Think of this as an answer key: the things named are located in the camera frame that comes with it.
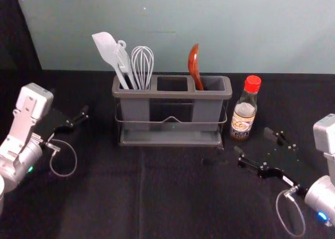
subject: sauce bottle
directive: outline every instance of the sauce bottle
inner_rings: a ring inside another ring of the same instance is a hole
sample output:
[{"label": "sauce bottle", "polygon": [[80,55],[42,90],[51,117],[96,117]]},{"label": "sauce bottle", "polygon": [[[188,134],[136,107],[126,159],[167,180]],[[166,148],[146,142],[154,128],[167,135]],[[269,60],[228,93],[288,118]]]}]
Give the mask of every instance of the sauce bottle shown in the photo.
[{"label": "sauce bottle", "polygon": [[261,82],[258,76],[248,76],[244,83],[244,91],[241,98],[235,105],[230,135],[239,141],[244,141],[249,137],[257,112],[257,93]]}]

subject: light blue wall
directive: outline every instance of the light blue wall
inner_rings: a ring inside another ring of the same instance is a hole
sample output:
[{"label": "light blue wall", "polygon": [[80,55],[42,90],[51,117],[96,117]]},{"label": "light blue wall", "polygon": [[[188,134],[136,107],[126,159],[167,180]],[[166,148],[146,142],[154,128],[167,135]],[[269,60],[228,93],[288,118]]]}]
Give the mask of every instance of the light blue wall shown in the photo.
[{"label": "light blue wall", "polygon": [[91,34],[149,46],[155,71],[334,73],[335,0],[19,0],[43,69],[111,70]]}]

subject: utensil holder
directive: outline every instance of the utensil holder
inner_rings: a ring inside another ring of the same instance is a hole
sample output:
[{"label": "utensil holder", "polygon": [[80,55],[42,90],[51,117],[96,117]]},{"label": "utensil holder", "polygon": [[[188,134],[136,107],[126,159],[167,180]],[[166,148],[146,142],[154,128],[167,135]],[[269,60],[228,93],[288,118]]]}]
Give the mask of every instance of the utensil holder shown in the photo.
[{"label": "utensil holder", "polygon": [[225,76],[202,76],[204,91],[189,75],[152,75],[149,90],[122,89],[114,77],[120,145],[222,145],[232,95]]}]

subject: black table surface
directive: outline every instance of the black table surface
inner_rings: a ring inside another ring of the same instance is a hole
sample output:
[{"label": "black table surface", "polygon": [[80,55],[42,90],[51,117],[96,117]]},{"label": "black table surface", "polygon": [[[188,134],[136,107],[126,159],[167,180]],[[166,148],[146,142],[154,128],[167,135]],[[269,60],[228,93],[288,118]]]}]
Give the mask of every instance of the black table surface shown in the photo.
[{"label": "black table surface", "polygon": [[[246,74],[224,75],[233,88],[227,111],[230,121]],[[51,152],[45,151],[31,174],[5,195],[0,238],[290,238],[275,210],[278,193],[287,187],[278,179],[260,180],[239,168],[233,147],[238,144],[250,154],[263,155],[271,146],[263,138],[264,127],[283,130],[298,144],[299,158],[327,174],[312,127],[334,112],[335,76],[260,76],[263,82],[250,138],[243,143],[232,140],[227,124],[225,151],[218,153],[198,147],[119,147],[111,96],[113,73],[44,71],[37,76],[3,71],[2,140],[12,123],[19,90],[30,82],[55,88],[53,106],[69,116],[86,104],[91,111],[90,119],[74,132],[57,136],[77,152],[75,174],[59,178],[51,173]],[[204,167],[202,158],[226,162]],[[334,230],[321,224],[303,200],[297,202],[307,225],[303,238],[335,238]],[[288,226],[299,233],[297,211],[285,210]]]}]

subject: red ladle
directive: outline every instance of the red ladle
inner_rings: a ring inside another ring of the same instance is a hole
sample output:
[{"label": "red ladle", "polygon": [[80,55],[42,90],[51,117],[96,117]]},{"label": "red ladle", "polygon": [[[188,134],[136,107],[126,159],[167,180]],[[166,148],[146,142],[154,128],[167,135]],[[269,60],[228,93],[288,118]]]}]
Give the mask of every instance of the red ladle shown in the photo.
[{"label": "red ladle", "polygon": [[203,91],[204,87],[198,69],[198,51],[199,44],[195,44],[188,55],[188,71],[194,79],[196,89]]}]

